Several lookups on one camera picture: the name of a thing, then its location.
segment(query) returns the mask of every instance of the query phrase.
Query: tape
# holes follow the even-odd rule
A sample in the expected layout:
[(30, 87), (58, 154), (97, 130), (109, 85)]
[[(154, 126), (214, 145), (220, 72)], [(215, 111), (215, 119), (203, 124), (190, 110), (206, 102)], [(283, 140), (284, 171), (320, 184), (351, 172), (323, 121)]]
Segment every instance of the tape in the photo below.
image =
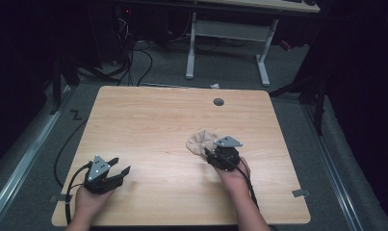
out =
[(304, 190), (304, 189), (292, 191), (292, 193), (294, 197), (299, 197), (299, 196), (307, 197), (311, 194), (309, 190)]
[(50, 196), (50, 198), (49, 198), (49, 202), (51, 202), (51, 203), (56, 203), (56, 202), (58, 202), (58, 201), (65, 201), (65, 194), (52, 195), (52, 196)]

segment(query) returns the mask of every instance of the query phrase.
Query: gray carpet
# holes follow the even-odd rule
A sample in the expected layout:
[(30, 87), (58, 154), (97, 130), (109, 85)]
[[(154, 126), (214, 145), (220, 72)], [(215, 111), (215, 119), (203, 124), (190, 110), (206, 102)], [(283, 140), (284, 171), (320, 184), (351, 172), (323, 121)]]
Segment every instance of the gray carpet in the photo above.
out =
[[(266, 89), (261, 81), (253, 53), (256, 54), (260, 44), (252, 43), (233, 49), (224, 45), (206, 52), (197, 51), (194, 78), (185, 79), (187, 48), (170, 46), (164, 49), (155, 45), (147, 50), (153, 59), (151, 70), (142, 80), (142, 85), (155, 83), (162, 85), (185, 86), (194, 88), (209, 88), (210, 85), (220, 84), (222, 89), (239, 90), (267, 90), (272, 91), (290, 84), (299, 68), (300, 62), (308, 51), (308, 47), (295, 48), (289, 52), (273, 46), (266, 59), (266, 66), (271, 78), (271, 86)], [(212, 44), (200, 47), (212, 48)], [(150, 65), (150, 60), (143, 52), (134, 52), (134, 63), (131, 77), (134, 85), (137, 83)], [(0, 230), (63, 230), (51, 224), (51, 217), (55, 209), (55, 202), (50, 202), (52, 195), (59, 194), (61, 189), (54, 180), (53, 166), (56, 157), (70, 134), (83, 120), (73, 119), (71, 110), (79, 111), (78, 117), (86, 119), (90, 112), (98, 89), (103, 85), (112, 85), (93, 79), (83, 79), (81, 85), (62, 108), (62, 114), (55, 124), (50, 136), (39, 153), (39, 157), (32, 167), (27, 179), (14, 198), (7, 213), (0, 222)], [(122, 85), (128, 85), (127, 77)], [(311, 213), (311, 221), (303, 225), (276, 225), (277, 230), (349, 230), (348, 223), (339, 205), (336, 194), (328, 180), (323, 167), (321, 150), (311, 130), (309, 121), (296, 95), (285, 94), (272, 99), (277, 118), (280, 123), (285, 141), (292, 157), (298, 180), (304, 189), (311, 193), (306, 197), (307, 206)], [(28, 143), (33, 141), (36, 128), (41, 127), (41, 120), (47, 117), (40, 113), (37, 121), (31, 124), (16, 145), (10, 150), (5, 160), (0, 164), (0, 191), (13, 171), (19, 157), (24, 153)], [(81, 139), (83, 128), (75, 134), (65, 148), (58, 164), (58, 175), (64, 181), (70, 167), (77, 144)], [(353, 159), (348, 144), (332, 113), (328, 100), (325, 102), (323, 117), (323, 137), (330, 150), (334, 163), (340, 169), (340, 174), (347, 184), (351, 199), (358, 214), (362, 217), (365, 230), (388, 230), (388, 218), (379, 208), (371, 187), (363, 177), (359, 166)], [(228, 230), (231, 227), (197, 227), (196, 230)], [(164, 227), (136, 228), (128, 227), (121, 230), (165, 230)], [(193, 230), (180, 227), (176, 230)]]

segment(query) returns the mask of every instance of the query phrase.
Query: black cable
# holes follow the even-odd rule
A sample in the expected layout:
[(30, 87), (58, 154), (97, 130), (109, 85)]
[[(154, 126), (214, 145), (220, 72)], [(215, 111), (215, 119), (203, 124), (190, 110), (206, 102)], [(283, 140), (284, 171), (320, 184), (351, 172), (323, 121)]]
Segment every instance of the black cable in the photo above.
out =
[(140, 82), (142, 81), (142, 78), (145, 77), (145, 75), (148, 73), (148, 71), (149, 71), (149, 70), (151, 69), (151, 67), (152, 67), (152, 57), (151, 57), (151, 55), (149, 55), (148, 53), (146, 53), (146, 52), (143, 51), (143, 50), (140, 50), (140, 52), (143, 52), (145, 55), (147, 55), (148, 58), (150, 59), (151, 63), (149, 64), (148, 70), (143, 74), (142, 77), (140, 77), (139, 82), (137, 83), (137, 87), (140, 86)]
[(247, 41), (244, 41), (244, 42), (241, 43), (241, 44), (235, 44), (235, 43), (233, 43), (233, 42), (227, 42), (227, 41), (223, 41), (223, 39), (221, 39), (221, 40), (220, 40), (220, 43), (221, 43), (221, 44), (224, 44), (224, 45), (229, 45), (229, 46), (241, 47), (241, 46), (251, 45), (252, 43), (254, 43), (254, 41), (252, 41), (252, 40), (247, 40)]
[[(114, 71), (111, 71), (111, 72), (109, 72), (109, 73), (107, 73), (107, 74), (103, 73), (101, 70), (98, 70), (98, 71), (102, 72), (103, 74), (105, 74), (105, 75), (107, 75), (107, 76), (115, 76), (115, 75), (121, 73), (122, 71), (127, 71), (127, 69), (128, 69), (129, 66), (130, 66), (129, 60), (128, 60), (128, 57), (126, 57), (125, 60), (124, 60), (124, 63), (121, 65), (121, 67), (120, 67), (119, 69), (116, 69), (116, 70), (114, 70)], [(76, 71), (77, 71), (77, 73), (78, 73), (79, 75), (81, 75), (81, 76), (83, 76), (83, 77), (86, 77), (86, 78), (91, 78), (91, 79), (93, 79), (93, 78), (97, 78), (97, 77), (98, 77), (98, 76), (96, 76), (96, 75), (94, 75), (94, 74), (86, 73), (86, 72), (80, 70), (79, 68), (77, 68)]]
[(83, 183), (82, 184), (77, 184), (77, 185), (72, 186), (70, 189), (73, 190), (74, 188), (76, 188), (78, 186), (82, 186), (82, 185), (84, 185), (84, 184)]
[(70, 213), (70, 190), (73, 188), (72, 185), (73, 185), (73, 181), (74, 179), (76, 178), (76, 176), (84, 169), (86, 168), (90, 168), (92, 165), (92, 162), (88, 162), (86, 165), (83, 165), (82, 167), (80, 167), (73, 175), (73, 177), (71, 177), (71, 180), (70, 180), (70, 183), (68, 184), (68, 187), (67, 187), (67, 192), (66, 192), (66, 195), (65, 195), (65, 215), (66, 215), (66, 221), (67, 221), (67, 224), (70, 224), (71, 223), (71, 213)]
[(250, 179), (250, 172), (248, 171), (248, 168), (247, 168), (245, 162), (242, 160), (242, 158), (241, 158), (241, 162), (244, 164), (245, 169), (246, 169), (246, 173), (247, 173), (247, 175), (248, 175), (248, 178)]
[(61, 189), (64, 187), (64, 184), (62, 183), (62, 181), (59, 179), (58, 177), (58, 162), (59, 162), (59, 159), (61, 158), (61, 155), (62, 153), (64, 152), (65, 150), (65, 147), (67, 146), (67, 144), (69, 143), (69, 141), (73, 138), (73, 136), (77, 133), (77, 131), (79, 131), (79, 129), (88, 121), (88, 118), (86, 118), (77, 128), (76, 130), (74, 130), (70, 136), (67, 138), (67, 140), (65, 141), (65, 144), (62, 146), (61, 150), (59, 151), (58, 153), (58, 156), (56, 157), (55, 159), (55, 165), (53, 166), (53, 174), (55, 176), (55, 180), (56, 182), (58, 183), (58, 185), (61, 187)]
[(121, 77), (118, 79), (118, 82), (117, 82), (117, 84), (116, 84), (117, 86), (120, 86), (120, 85), (121, 85), (122, 79), (127, 75), (127, 73), (130, 72), (132, 62), (133, 62), (132, 59), (130, 60), (130, 58), (127, 57), (128, 67), (127, 67), (127, 69), (124, 71), (124, 73), (121, 75)]
[(146, 47), (144, 47), (144, 48), (141, 48), (141, 49), (134, 49), (135, 51), (143, 51), (143, 50), (147, 50), (147, 49), (149, 49), (150, 47), (151, 47), (151, 42), (150, 41), (148, 41), (148, 40), (143, 40), (143, 41), (136, 41), (135, 42), (135, 45), (137, 44), (137, 43), (148, 43), (148, 45), (146, 46)]
[(227, 160), (223, 155), (219, 155), (221, 156), (229, 165), (231, 165), (232, 167), (234, 167), (235, 169), (237, 169), (245, 178), (245, 180), (247, 181), (247, 187), (248, 187), (248, 190), (250, 191), (250, 197), (251, 199), (253, 200), (254, 204), (256, 205), (256, 207), (259, 209), (259, 205), (257, 203), (257, 199), (256, 199), (256, 195), (254, 194), (254, 190), (253, 190), (253, 186), (251, 185), (251, 182), (250, 182), (250, 176), (246, 176), (245, 173), (239, 168), (237, 167), (236, 165), (234, 165), (233, 163), (231, 163), (229, 160)]
[[(134, 61), (134, 50), (131, 50), (131, 64), (133, 63)], [(127, 86), (130, 86), (131, 84), (131, 87), (133, 87), (133, 78), (131, 77), (131, 66), (130, 66), (130, 69), (128, 71), (128, 83), (127, 83)]]
[(185, 26), (184, 32), (182, 32), (182, 34), (179, 37), (177, 37), (175, 39), (172, 39), (172, 40), (169, 40), (168, 43), (170, 43), (172, 41), (178, 41), (178, 40), (181, 40), (181, 39), (186, 39), (186, 38), (190, 38), (191, 37), (191, 36), (185, 36), (185, 35), (187, 34), (188, 28), (190, 28), (192, 17), (193, 17), (193, 14), (190, 13), (190, 16), (188, 17), (187, 25)]
[[(188, 47), (190, 46), (190, 42), (189, 41), (185, 41), (185, 39), (188, 39), (189, 37), (186, 37), (184, 39), (180, 39), (178, 41), (169, 41), (168, 42), (168, 45), (171, 45), (173, 47), (177, 47), (177, 48), (184, 48), (184, 47)], [(175, 45), (174, 43), (184, 43), (184, 45)]]
[(215, 44), (215, 46), (214, 47), (212, 47), (212, 48), (210, 48), (210, 49), (202, 49), (202, 48), (199, 48), (198, 47), (198, 44), (196, 44), (195, 45), (195, 48), (197, 49), (197, 50), (200, 50), (200, 51), (213, 51), (213, 50), (215, 50), (216, 48), (218, 48), (219, 46), (220, 46), (220, 39), (219, 38), (212, 38), (212, 39), (215, 39), (216, 40), (216, 44)]

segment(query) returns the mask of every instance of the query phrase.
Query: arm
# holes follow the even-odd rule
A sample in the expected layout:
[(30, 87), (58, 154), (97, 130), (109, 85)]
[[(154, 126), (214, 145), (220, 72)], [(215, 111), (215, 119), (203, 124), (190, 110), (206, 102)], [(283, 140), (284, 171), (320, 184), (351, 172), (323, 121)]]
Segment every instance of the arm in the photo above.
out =
[(101, 212), (114, 190), (104, 194), (93, 194), (81, 186), (76, 193), (76, 211), (66, 231), (87, 231), (95, 217)]
[[(238, 167), (247, 173), (248, 165), (244, 158), (240, 161)], [(229, 192), (235, 205), (236, 216), (238, 219), (239, 230), (241, 231), (268, 231), (269, 226), (266, 224), (259, 209), (250, 197), (247, 182), (244, 176), (237, 170), (225, 171), (215, 167), (220, 176), (223, 185)]]

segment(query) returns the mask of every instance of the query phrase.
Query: floor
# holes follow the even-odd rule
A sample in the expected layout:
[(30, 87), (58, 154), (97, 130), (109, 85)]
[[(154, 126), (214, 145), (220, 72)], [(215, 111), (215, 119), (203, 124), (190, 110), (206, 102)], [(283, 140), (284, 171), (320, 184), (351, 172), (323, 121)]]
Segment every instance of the floor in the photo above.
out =
[[(164, 49), (147, 42), (138, 44), (131, 78), (126, 76), (122, 85), (135, 85), (149, 68), (142, 79), (142, 86), (210, 88), (219, 84), (222, 89), (273, 91), (292, 83), (308, 52), (308, 46), (290, 51), (284, 51), (279, 46), (271, 47), (266, 66), (272, 84), (264, 88), (260, 84), (253, 56), (260, 44), (249, 44), (240, 49), (224, 45), (212, 51), (205, 51), (212, 48), (212, 44), (199, 44), (195, 77), (189, 81), (184, 78), (187, 47), (184, 43), (178, 45)], [(86, 118), (98, 89), (104, 85), (110, 84), (82, 78), (77, 88), (65, 88), (65, 103), (55, 115), (50, 115), (53, 101), (49, 97), (42, 111), (1, 160), (0, 230), (63, 229), (54, 227), (50, 222), (55, 207), (53, 196), (60, 193), (53, 179), (54, 162), (58, 153), (62, 152), (58, 175), (64, 179), (82, 134), (82, 129), (73, 133), (80, 125), (79, 121), (73, 120), (74, 111), (78, 112), (78, 117)], [(46, 90), (46, 94), (51, 94), (51, 88)], [(299, 105), (296, 93), (275, 97), (272, 103), (300, 184), (311, 193), (305, 199), (312, 215), (308, 224), (276, 225), (274, 228), (388, 230), (388, 218), (354, 161), (329, 100), (325, 99), (322, 137), (311, 125), (313, 104)], [(126, 230), (142, 229), (129, 227)]]

